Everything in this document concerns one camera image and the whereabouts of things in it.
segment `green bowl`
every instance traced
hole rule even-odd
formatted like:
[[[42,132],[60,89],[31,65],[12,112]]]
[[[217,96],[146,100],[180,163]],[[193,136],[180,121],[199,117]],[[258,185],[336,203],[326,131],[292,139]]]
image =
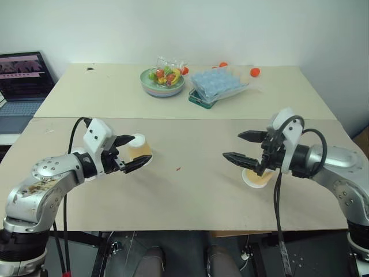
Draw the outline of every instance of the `green bowl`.
[[[164,87],[156,84],[153,80],[149,79],[149,73],[152,69],[147,69],[140,75],[141,85],[148,94],[156,97],[169,97],[181,92],[185,85],[183,76],[179,77],[178,83],[171,87]]]

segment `table top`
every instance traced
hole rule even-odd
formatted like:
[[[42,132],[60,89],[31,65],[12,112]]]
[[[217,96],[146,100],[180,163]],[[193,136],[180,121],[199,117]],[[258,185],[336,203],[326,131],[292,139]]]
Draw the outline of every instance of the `table top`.
[[[0,165],[0,214],[6,195],[26,178],[32,165],[66,152],[75,118],[34,118]],[[240,167],[222,157],[240,152],[257,158],[260,145],[237,134],[264,130],[267,120],[104,119],[117,134],[143,133],[152,162],[130,174],[116,172],[86,182],[68,195],[69,230],[248,230],[276,229],[273,187],[248,187]],[[336,120],[307,120],[329,145],[361,150]],[[74,145],[82,146],[85,128]],[[319,143],[312,134],[302,144]],[[126,158],[125,147],[120,148]],[[335,197],[308,179],[283,176],[281,224],[284,230],[343,229],[346,220]],[[59,210],[57,221],[62,224]]]
[[[291,107],[305,119],[335,119],[324,101],[296,66],[263,66],[258,78],[248,77],[249,89],[218,101],[210,110],[188,101],[193,88],[170,98],[144,92],[140,74],[149,65],[71,64],[35,117],[269,119]],[[189,66],[190,74],[211,66]],[[234,67],[250,76],[249,66]]]

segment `white wall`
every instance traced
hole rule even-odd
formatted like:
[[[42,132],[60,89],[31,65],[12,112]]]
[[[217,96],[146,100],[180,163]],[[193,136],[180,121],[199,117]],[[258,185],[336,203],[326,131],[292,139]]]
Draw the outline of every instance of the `white wall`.
[[[368,0],[0,0],[0,53],[70,62],[300,65],[354,134],[369,122]]]

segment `floor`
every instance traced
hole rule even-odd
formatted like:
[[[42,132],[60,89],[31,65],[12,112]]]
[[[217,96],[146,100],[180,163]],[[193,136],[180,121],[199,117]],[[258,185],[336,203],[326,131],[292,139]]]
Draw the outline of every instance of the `floor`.
[[[151,246],[161,246],[165,251],[167,267],[164,277],[206,277],[204,253],[213,244],[226,247],[238,267],[244,265],[240,249],[246,244],[246,236],[213,238],[205,231],[139,231],[134,233],[131,245],[132,235],[133,232],[118,232],[112,236],[113,241],[122,243],[123,249],[108,260],[106,277],[132,277],[141,257]],[[249,243],[258,242],[261,246],[267,276],[284,276],[278,247],[267,246],[266,237],[251,235]],[[295,277],[348,276],[348,247],[344,231],[288,242],[287,249]],[[60,276],[53,238],[48,243],[48,250],[46,268],[49,276]],[[96,248],[70,243],[74,276],[90,277],[96,252]],[[241,273],[242,277],[255,276],[253,263],[250,261]]]

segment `laptop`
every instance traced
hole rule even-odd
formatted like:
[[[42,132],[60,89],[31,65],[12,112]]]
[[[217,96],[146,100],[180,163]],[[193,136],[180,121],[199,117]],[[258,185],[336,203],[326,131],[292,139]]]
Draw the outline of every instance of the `laptop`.
[[[0,134],[22,133],[54,85],[40,52],[0,55]]]

